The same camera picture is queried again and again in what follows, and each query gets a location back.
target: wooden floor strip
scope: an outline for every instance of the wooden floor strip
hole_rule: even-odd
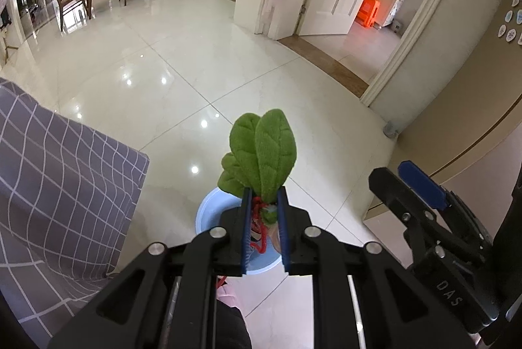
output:
[[[281,38],[279,42],[304,57],[310,63],[313,63],[319,69],[322,69],[357,97],[360,98],[368,88],[368,84],[347,69],[346,66],[301,37],[293,35],[291,37]]]

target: plaid cloth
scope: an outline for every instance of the plaid cloth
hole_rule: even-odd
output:
[[[108,281],[149,159],[0,79],[0,291],[45,348]]]

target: red yarn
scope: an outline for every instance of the red yarn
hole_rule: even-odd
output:
[[[267,226],[263,223],[261,218],[261,209],[268,206],[264,203],[259,196],[256,196],[252,202],[254,202],[254,206],[252,207],[252,231],[261,234],[261,247],[253,241],[250,242],[250,246],[257,249],[259,253],[266,252],[266,236],[267,236]]]

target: chair leg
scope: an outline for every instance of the chair leg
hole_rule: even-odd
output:
[[[64,30],[64,8],[60,6],[60,31]]]
[[[84,9],[87,12],[87,4],[85,3],[85,0],[82,0],[82,4],[84,5]]]

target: green leaf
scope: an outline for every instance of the green leaf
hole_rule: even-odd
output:
[[[261,198],[265,203],[274,203],[277,190],[288,178],[297,158],[296,141],[282,110],[269,110],[259,120],[255,146]]]
[[[263,209],[261,209],[261,219],[263,220],[263,223],[267,226],[271,226],[277,223],[277,210],[267,209],[264,207]]]
[[[221,166],[232,177],[236,178],[245,187],[251,187],[249,177],[246,176],[243,168],[232,153],[227,153],[221,160]]]
[[[232,177],[228,172],[223,171],[218,180],[218,187],[226,193],[242,199],[245,186],[242,185],[236,178]]]
[[[256,126],[259,120],[256,114],[241,115],[230,131],[230,149],[256,194],[261,194],[261,178],[255,145]]]

